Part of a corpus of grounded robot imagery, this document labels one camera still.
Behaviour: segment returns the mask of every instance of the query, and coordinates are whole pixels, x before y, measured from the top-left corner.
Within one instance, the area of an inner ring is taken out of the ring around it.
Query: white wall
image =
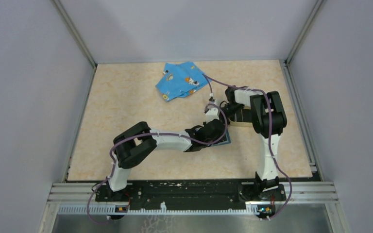
[[[373,1],[329,0],[290,68],[352,232],[373,232]]]
[[[38,230],[91,70],[49,0],[0,0],[0,233]]]
[[[62,0],[98,63],[284,59],[316,0]]]

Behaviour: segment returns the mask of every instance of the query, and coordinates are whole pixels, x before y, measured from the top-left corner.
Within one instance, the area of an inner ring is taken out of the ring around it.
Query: marble tabletop
[[[181,131],[204,121],[209,87],[187,98],[165,102],[155,85],[165,63],[99,64],[72,156],[69,181],[102,180],[111,171],[112,140],[140,121],[151,128]],[[278,163],[291,177],[311,177],[299,126],[277,60],[195,62],[224,83],[280,93],[288,124],[278,148]],[[226,100],[225,86],[212,83],[214,96]],[[131,171],[130,180],[253,178],[260,140],[253,128],[230,126],[231,143],[184,153],[153,151]]]

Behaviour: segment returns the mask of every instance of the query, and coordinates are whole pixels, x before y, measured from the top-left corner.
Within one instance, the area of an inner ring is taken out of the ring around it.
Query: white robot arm
[[[141,135],[143,133],[172,133],[179,136],[152,135],[139,137],[141,141],[136,145],[134,140],[127,141],[117,146],[115,157],[118,164],[115,166],[115,172],[109,180],[109,186],[113,192],[122,190],[127,185],[131,168],[137,166],[153,150],[179,150],[183,152],[199,151],[208,145],[203,145],[191,141],[188,138],[199,141],[210,142],[219,138],[225,130],[225,124],[228,124],[229,117],[241,110],[244,106],[251,108],[252,124],[255,131],[259,134],[261,140],[261,161],[257,169],[255,179],[257,192],[265,192],[275,189],[278,186],[278,172],[269,150],[269,117],[266,112],[266,100],[263,95],[255,91],[236,90],[228,88],[225,91],[228,103],[222,107],[222,111],[227,117],[227,122],[220,118],[218,108],[208,108],[205,111],[205,120],[203,126],[195,126],[191,129],[185,129],[180,132],[159,131],[149,128],[146,122],[140,122],[114,139],[114,144],[129,137]],[[267,94],[272,110],[272,134],[271,148],[275,157],[278,154],[278,143],[283,131],[287,125],[287,118],[282,107],[278,92],[269,92]]]

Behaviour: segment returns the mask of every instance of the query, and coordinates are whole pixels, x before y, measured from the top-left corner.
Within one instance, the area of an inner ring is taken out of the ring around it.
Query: blue napkin
[[[208,84],[203,72],[193,62],[166,63],[164,76],[156,85],[165,101],[176,97],[185,98]]]

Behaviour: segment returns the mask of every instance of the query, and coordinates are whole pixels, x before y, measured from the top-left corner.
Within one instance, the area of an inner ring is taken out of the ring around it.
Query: purple cable
[[[221,112],[223,118],[224,118],[224,122],[227,122],[227,118],[226,118],[226,115],[225,113],[222,111],[222,109],[220,107],[218,107],[217,105],[213,104],[213,103],[209,103],[206,105],[205,108],[207,108],[208,106],[214,106],[216,108],[218,108],[218,110]],[[179,135],[179,133],[143,133],[143,134],[138,134],[138,135],[135,135],[135,136],[132,136],[132,137],[128,137],[128,138],[125,138],[123,139],[122,141],[119,141],[118,143],[116,143],[109,151],[109,156],[112,158],[112,160],[114,161],[113,162],[113,165],[112,165],[112,171],[111,171],[111,174],[106,177],[105,180],[103,180],[101,183],[99,183],[96,188],[94,189],[94,191],[92,192],[91,196],[89,196],[89,200],[88,200],[88,203],[86,204],[86,214],[88,215],[89,219],[96,223],[96,224],[100,224],[100,225],[103,225],[103,224],[107,224],[108,221],[104,221],[104,222],[98,222],[96,220],[94,220],[91,216],[91,214],[89,213],[89,205],[91,203],[91,200],[92,200],[92,197],[95,195],[95,193],[98,191],[98,189],[108,181],[108,179],[110,177],[112,177],[115,173],[115,167],[117,165],[117,160],[115,159],[114,157],[114,150],[119,146],[121,145],[122,143],[125,143],[127,141],[131,141],[131,140],[134,140],[136,138],[139,138],[139,137],[145,137],[145,136],[176,136],[176,137],[183,137],[183,138],[186,138],[186,139],[189,139],[191,141],[194,141],[194,142],[198,142],[200,144],[203,144],[203,145],[212,145],[212,144],[215,144],[217,142],[219,142],[221,139],[224,138],[225,134],[226,134],[226,131],[228,129],[228,124],[225,124],[225,129],[224,129],[224,132],[222,133],[222,135],[215,141],[213,142],[203,142],[203,141],[200,141],[200,140],[197,140],[195,138],[192,138],[192,137],[189,137],[189,136],[185,136],[185,135]]]
[[[211,83],[210,83],[210,81],[209,81],[209,79],[207,78],[207,76],[206,75],[204,75],[203,74],[203,77],[206,79],[206,81],[208,82],[208,85],[209,85],[209,90],[211,91],[211,94],[213,95],[213,92],[212,92],[212,85],[211,85]]]
[[[219,83],[219,84],[221,84],[221,85],[224,85],[224,86],[227,86],[227,87],[230,87],[230,88],[234,88],[234,89],[240,89],[240,90],[251,90],[251,91],[258,91],[258,92],[261,92],[263,95],[264,95],[264,97],[265,97],[265,99],[266,100],[268,100],[268,96],[267,96],[267,93],[265,93],[265,91],[263,91],[263,90],[259,90],[259,89],[249,89],[249,88],[246,88],[246,87],[236,87],[236,86],[232,86],[232,85],[229,85],[229,84],[226,84],[226,83],[223,83],[223,82],[220,82],[220,81],[218,81],[218,80],[215,80],[215,79],[213,79],[213,78],[211,78],[211,77],[209,77],[209,76],[207,76],[207,75],[205,75],[205,74],[203,74],[203,76],[208,80],[212,80],[212,81],[214,81],[214,82],[216,82],[216,83]],[[271,135],[272,135],[272,113],[271,113],[271,105],[270,105],[270,102],[269,101],[266,101],[267,102],[267,107],[268,107],[268,118],[269,118],[269,121],[270,121],[270,123],[269,123],[269,129],[268,129],[268,147],[269,147],[269,149],[270,149],[270,153],[271,153],[271,156],[272,156],[272,159],[274,160],[274,164],[275,164],[275,166],[276,166],[276,168],[277,168],[277,170],[279,171],[279,172],[281,172],[285,177],[286,177],[286,179],[288,180],[288,183],[289,183],[289,194],[288,194],[288,198],[287,198],[287,200],[284,202],[284,204],[282,205],[282,207],[275,213],[275,215],[273,215],[272,217],[270,217],[269,219],[267,219],[267,220],[272,220],[273,218],[275,218],[283,209],[284,209],[284,207],[288,204],[288,202],[289,202],[289,200],[291,199],[291,195],[292,195],[292,182],[291,182],[291,178],[289,178],[289,176],[285,173],[285,172],[283,172],[282,170],[281,170],[281,168],[279,167],[279,165],[278,165],[278,162],[277,162],[277,160],[275,159],[275,157],[274,157],[274,153],[272,152],[272,147],[271,147]]]

